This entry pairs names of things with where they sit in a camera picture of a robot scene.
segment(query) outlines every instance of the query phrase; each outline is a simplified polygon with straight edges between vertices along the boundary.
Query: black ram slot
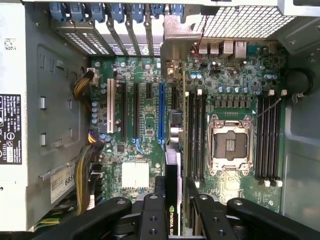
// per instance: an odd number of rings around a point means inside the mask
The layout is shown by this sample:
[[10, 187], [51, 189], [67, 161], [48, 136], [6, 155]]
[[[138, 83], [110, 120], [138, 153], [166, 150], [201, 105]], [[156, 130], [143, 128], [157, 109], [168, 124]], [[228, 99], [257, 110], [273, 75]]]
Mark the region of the black ram slot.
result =
[[279, 180], [278, 175], [278, 167], [279, 167], [279, 144], [280, 144], [280, 117], [281, 117], [281, 102], [278, 103], [275, 106], [275, 118], [277, 119], [275, 124], [275, 161], [274, 161], [274, 168], [273, 168], [273, 177], [276, 178], [276, 180]]
[[[270, 104], [273, 105], [275, 103], [275, 99], [271, 98], [270, 99]], [[276, 108], [273, 107], [269, 111], [269, 116], [270, 116], [270, 121], [269, 121], [269, 162], [268, 162], [268, 175], [267, 177], [272, 179], [273, 178], [273, 172], [274, 172], [274, 167], [275, 167], [275, 156], [277, 155], [275, 152], [275, 135], [276, 135], [276, 124], [277, 124], [277, 119], [276, 119]]]
[[128, 91], [127, 84], [125, 82], [121, 83], [122, 87], [122, 120], [121, 120], [121, 137], [127, 138], [128, 130]]
[[145, 85], [146, 99], [152, 99], [152, 83], [147, 82]]
[[171, 88], [171, 109], [177, 109], [177, 98], [178, 98], [177, 87], [173, 86]]
[[193, 177], [194, 170], [192, 168], [192, 162], [193, 162], [193, 146], [194, 146], [194, 135], [193, 135], [193, 129], [194, 129], [194, 94], [190, 94], [187, 98], [187, 107], [188, 107], [188, 127], [187, 127], [187, 133], [188, 133], [188, 153], [187, 153], [187, 163], [188, 163], [188, 175], [190, 177]]
[[[272, 106], [275, 97], [258, 99], [258, 115]], [[281, 105], [277, 104], [257, 119], [255, 178], [257, 180], [279, 180]]]
[[140, 125], [140, 91], [139, 83], [133, 84], [133, 138], [139, 137]]
[[194, 157], [192, 165], [194, 169], [194, 179], [199, 180], [199, 128], [200, 128], [200, 105], [201, 96], [197, 96], [194, 104]]
[[202, 96], [201, 100], [201, 125], [200, 125], [200, 181], [205, 182], [205, 147], [206, 147], [206, 106], [207, 95]]

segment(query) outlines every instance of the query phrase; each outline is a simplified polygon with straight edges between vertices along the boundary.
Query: sticker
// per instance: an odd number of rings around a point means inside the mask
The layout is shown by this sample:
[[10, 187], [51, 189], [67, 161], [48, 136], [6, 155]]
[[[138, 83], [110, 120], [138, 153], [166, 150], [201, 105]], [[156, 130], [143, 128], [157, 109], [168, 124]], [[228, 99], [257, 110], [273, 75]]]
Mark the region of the sticker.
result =
[[51, 175], [51, 203], [53, 204], [66, 191], [75, 185], [75, 164], [68, 166]]
[[0, 165], [21, 164], [21, 95], [0, 94]]
[[95, 195], [94, 195], [94, 194], [91, 194], [91, 195], [90, 195], [89, 206], [86, 208], [86, 210], [93, 209], [94, 207], [95, 207]]

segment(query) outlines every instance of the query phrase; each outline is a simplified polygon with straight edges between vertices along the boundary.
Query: pcie slot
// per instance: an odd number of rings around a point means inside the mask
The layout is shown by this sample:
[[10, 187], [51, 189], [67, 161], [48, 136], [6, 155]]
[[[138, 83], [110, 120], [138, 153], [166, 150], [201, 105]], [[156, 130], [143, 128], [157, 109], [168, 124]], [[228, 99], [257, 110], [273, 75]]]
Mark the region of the pcie slot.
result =
[[139, 138], [140, 90], [139, 83], [133, 84], [133, 139]]
[[188, 144], [188, 153], [187, 153], [187, 165], [188, 165], [188, 176], [193, 177], [194, 172], [192, 168], [192, 159], [193, 159], [193, 147], [194, 147], [194, 98], [195, 95], [191, 92], [187, 98], [187, 144]]
[[177, 109], [177, 87], [173, 86], [171, 88], [171, 109]]
[[200, 156], [199, 156], [199, 178], [205, 181], [205, 146], [206, 146], [206, 107], [207, 95], [201, 99], [201, 124], [200, 124]]
[[200, 128], [201, 96], [197, 96], [194, 103], [194, 157], [192, 161], [194, 180], [199, 180], [199, 128]]
[[123, 82], [121, 84], [122, 88], [122, 128], [121, 128], [121, 137], [127, 137], [127, 130], [128, 130], [128, 91], [127, 91], [127, 83]]
[[159, 84], [158, 143], [165, 142], [165, 84]]
[[152, 99], [152, 83], [147, 82], [145, 85], [146, 99]]
[[106, 132], [116, 131], [115, 109], [116, 109], [116, 81], [112, 78], [107, 79], [106, 95]]

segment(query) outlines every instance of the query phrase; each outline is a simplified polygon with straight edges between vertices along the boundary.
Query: cable bundle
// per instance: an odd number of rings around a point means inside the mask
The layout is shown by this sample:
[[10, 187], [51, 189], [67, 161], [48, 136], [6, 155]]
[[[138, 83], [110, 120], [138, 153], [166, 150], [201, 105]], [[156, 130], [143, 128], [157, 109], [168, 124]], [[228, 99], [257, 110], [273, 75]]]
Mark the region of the cable bundle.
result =
[[74, 169], [77, 209], [75, 215], [83, 214], [90, 202], [90, 164], [100, 153], [104, 145], [101, 142], [85, 145], [77, 158]]
[[83, 102], [87, 108], [91, 109], [90, 101], [87, 100], [84, 96], [87, 86], [90, 84], [92, 79], [94, 78], [95, 73], [91, 70], [87, 71], [85, 75], [75, 84], [73, 89], [74, 97]]

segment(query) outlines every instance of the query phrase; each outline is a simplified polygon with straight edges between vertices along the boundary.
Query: microchip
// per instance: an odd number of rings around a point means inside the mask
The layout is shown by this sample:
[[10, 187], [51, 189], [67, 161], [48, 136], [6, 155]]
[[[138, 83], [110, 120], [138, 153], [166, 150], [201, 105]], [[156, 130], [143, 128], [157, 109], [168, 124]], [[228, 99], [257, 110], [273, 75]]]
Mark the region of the microchip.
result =
[[149, 129], [146, 131], [146, 135], [152, 137], [154, 135], [154, 131]]
[[99, 124], [99, 133], [101, 133], [101, 134], [107, 133], [107, 125], [106, 124]]
[[118, 144], [118, 145], [116, 146], [116, 151], [117, 151], [118, 153], [124, 153], [124, 152], [125, 152], [125, 145], [123, 145], [123, 144]]

